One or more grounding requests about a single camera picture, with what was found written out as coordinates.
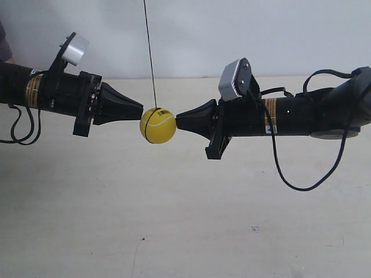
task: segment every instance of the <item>yellow label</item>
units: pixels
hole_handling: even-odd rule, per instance
[[[277,99],[276,98],[267,98],[264,101],[265,101],[265,105],[266,105],[266,107],[269,111],[269,114],[271,116],[271,119],[272,119],[273,131],[274,131],[274,133],[277,133]],[[271,134],[272,131],[271,131],[271,126],[269,124],[267,113],[264,113],[264,114],[265,114],[265,132],[267,134]]]
[[[28,101],[28,105],[31,108],[38,108],[37,101],[38,101],[38,93],[39,93],[41,78],[42,78],[42,75],[35,76],[27,84],[26,98]]]

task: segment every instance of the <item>table surface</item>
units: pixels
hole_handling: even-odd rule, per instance
[[[300,92],[303,76],[257,78]],[[150,80],[107,81],[154,106]],[[343,80],[320,76],[312,86]],[[156,80],[174,114],[219,98],[218,79]],[[14,111],[1,106],[0,135]],[[32,146],[0,145],[0,277],[366,277],[371,273],[371,129],[347,141],[339,169],[312,192],[280,179],[271,140],[233,138],[221,161],[176,131],[149,144],[139,122],[72,135],[72,117],[42,113]],[[18,129],[28,129],[26,117]],[[278,138],[287,179],[308,186],[339,141]]]

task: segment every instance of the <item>tennis ball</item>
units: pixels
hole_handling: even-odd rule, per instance
[[[140,132],[148,142],[162,144],[175,134],[174,115],[164,108],[152,108],[143,114],[140,120]]]

